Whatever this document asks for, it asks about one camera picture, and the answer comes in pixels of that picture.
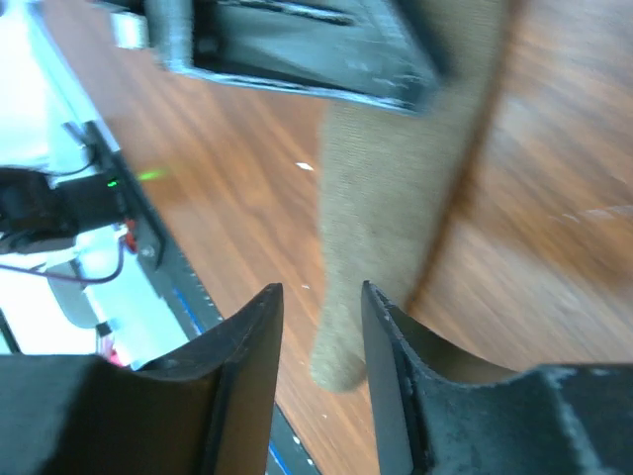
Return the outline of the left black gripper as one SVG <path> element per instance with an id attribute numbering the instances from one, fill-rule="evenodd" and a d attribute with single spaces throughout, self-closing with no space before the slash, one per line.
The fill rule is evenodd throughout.
<path id="1" fill-rule="evenodd" d="M 450 71 L 416 1 L 103 1 L 119 48 L 177 74 L 417 114 Z"/>

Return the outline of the brown cloth napkin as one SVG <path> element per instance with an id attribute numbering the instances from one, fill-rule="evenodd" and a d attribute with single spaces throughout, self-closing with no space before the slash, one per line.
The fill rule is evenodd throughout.
<path id="1" fill-rule="evenodd" d="M 429 111 L 414 118 L 335 104 L 321 132 L 325 287 L 311 375 L 331 392 L 354 390 L 365 377 L 362 284 L 407 307 L 488 118 L 508 3 L 422 8 L 449 59 L 448 81 Z"/>

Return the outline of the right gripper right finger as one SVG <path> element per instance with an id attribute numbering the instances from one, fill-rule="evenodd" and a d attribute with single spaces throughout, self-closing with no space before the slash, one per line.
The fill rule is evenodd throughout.
<path id="1" fill-rule="evenodd" d="M 628 474 L 632 368 L 487 362 L 362 287 L 362 327 L 384 474 Z"/>

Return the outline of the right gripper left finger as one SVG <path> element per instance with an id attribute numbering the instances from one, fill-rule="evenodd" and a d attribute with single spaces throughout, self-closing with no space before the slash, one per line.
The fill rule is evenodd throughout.
<path id="1" fill-rule="evenodd" d="M 1 359 L 5 474 L 261 474 L 283 288 L 138 370 L 97 355 Z"/>

